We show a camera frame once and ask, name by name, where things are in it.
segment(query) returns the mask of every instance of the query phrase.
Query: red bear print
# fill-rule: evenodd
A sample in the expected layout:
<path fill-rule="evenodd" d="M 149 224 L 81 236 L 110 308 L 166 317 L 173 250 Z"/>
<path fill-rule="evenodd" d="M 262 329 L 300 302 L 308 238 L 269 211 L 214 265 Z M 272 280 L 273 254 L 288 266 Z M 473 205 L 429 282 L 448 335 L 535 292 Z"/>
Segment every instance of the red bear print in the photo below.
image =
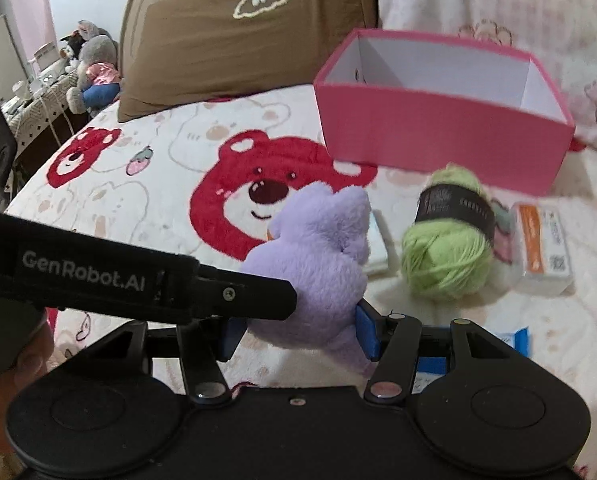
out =
<path fill-rule="evenodd" d="M 48 183 L 51 187 L 60 187 L 88 170 L 102 150 L 120 136 L 120 128 L 89 127 L 74 136 L 62 152 L 58 154 L 48 169 Z"/>
<path fill-rule="evenodd" d="M 190 220 L 205 243 L 242 261 L 266 240 L 268 221 L 297 189 L 322 181 L 336 192 L 367 186 L 377 175 L 373 166 L 355 169 L 337 171 L 325 146 L 313 140 L 241 132 L 221 145 L 218 162 L 194 190 Z"/>

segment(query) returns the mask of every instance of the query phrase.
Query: pink curtain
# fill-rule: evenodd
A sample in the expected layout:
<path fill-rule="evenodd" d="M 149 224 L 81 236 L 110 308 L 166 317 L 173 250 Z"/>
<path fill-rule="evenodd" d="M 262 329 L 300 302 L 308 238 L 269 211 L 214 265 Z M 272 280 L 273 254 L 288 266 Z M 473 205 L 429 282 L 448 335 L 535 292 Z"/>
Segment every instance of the pink curtain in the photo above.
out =
<path fill-rule="evenodd" d="M 34 53 L 46 43 L 54 41 L 54 23 L 49 0 L 9 0 L 16 29 L 19 32 L 25 59 L 33 59 Z"/>

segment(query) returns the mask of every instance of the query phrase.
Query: purple plush toy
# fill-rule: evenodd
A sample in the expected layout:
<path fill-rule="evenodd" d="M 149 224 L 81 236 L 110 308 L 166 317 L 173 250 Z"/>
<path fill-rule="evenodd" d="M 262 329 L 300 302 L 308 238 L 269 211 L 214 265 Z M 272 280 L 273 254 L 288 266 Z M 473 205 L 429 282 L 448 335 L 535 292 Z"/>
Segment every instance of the purple plush toy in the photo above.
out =
<path fill-rule="evenodd" d="M 249 330 L 282 348 L 323 349 L 350 370 L 373 369 L 356 339 L 356 304 L 368 281 L 370 199 L 362 187 L 334 193 L 315 182 L 288 198 L 269 224 L 273 240 L 254 248 L 241 271 L 288 280 L 296 311 L 285 321 L 251 320 Z"/>

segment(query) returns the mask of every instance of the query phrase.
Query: green yarn ball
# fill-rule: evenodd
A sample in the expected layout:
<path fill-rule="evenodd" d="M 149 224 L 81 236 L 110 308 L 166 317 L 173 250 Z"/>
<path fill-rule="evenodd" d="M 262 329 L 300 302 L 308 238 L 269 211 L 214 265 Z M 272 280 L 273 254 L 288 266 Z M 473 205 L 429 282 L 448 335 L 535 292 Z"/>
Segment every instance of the green yarn ball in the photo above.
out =
<path fill-rule="evenodd" d="M 476 175 L 448 164 L 429 186 L 457 184 L 483 196 Z M 485 235 L 470 224 L 439 219 L 413 224 L 403 235 L 403 274 L 414 294 L 451 301 L 478 291 L 490 271 L 493 252 Z"/>

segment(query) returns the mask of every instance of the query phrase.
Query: pink box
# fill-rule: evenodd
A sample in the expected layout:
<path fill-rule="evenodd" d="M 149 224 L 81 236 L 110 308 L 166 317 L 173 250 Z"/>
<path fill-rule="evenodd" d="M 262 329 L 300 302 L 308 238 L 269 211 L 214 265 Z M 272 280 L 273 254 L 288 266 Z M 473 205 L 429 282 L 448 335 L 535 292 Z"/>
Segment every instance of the pink box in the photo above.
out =
<path fill-rule="evenodd" d="M 354 30 L 314 89 L 338 160 L 426 173 L 454 162 L 535 195 L 549 192 L 575 130 L 532 54 L 453 36 Z"/>

